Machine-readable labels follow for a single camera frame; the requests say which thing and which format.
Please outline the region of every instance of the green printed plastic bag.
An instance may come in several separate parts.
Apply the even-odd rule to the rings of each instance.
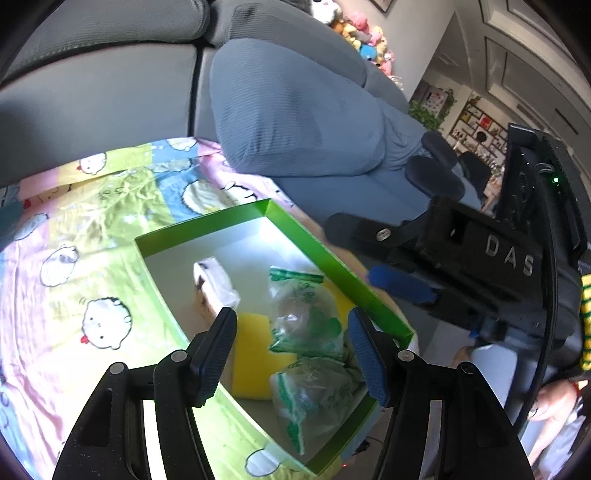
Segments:
[[[272,352],[343,358],[343,328],[333,294],[321,285],[323,275],[271,267],[269,290]]]
[[[300,455],[306,441],[344,422],[358,385],[342,363],[329,358],[302,358],[269,381],[277,413],[287,419],[287,435]]]

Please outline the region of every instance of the yellow sponge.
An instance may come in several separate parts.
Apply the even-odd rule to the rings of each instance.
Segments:
[[[238,314],[231,389],[234,397],[270,400],[269,377],[296,361],[294,353],[270,352],[271,339],[266,315]]]
[[[343,330],[347,329],[347,319],[349,318],[349,312],[354,309],[357,305],[349,300],[343,292],[332,282],[324,281],[323,285],[330,290],[335,296],[336,307],[339,311],[339,320],[343,325]]]

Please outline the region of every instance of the green plant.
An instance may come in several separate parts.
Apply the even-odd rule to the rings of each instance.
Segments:
[[[447,88],[444,90],[444,92],[447,94],[447,99],[445,100],[445,103],[443,104],[443,108],[441,109],[441,112],[439,112],[439,118],[441,119],[442,122],[449,115],[449,110],[452,109],[452,106],[457,102],[456,97],[453,94],[453,89]]]
[[[411,100],[408,107],[408,114],[422,123],[427,130],[438,130],[443,122],[443,118],[433,115],[416,100]]]

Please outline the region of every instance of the yellow striped cloth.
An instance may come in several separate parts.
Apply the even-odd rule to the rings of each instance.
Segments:
[[[591,370],[591,274],[583,275],[583,293],[581,299],[581,320],[583,321],[583,356],[581,368]]]

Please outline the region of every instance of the plush toy pile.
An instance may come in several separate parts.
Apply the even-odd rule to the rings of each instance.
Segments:
[[[376,25],[370,29],[363,12],[354,12],[344,17],[340,6],[333,0],[311,0],[311,7],[315,19],[342,35],[365,60],[377,65],[402,89],[400,77],[392,75],[394,53],[388,50],[388,40],[380,27]]]

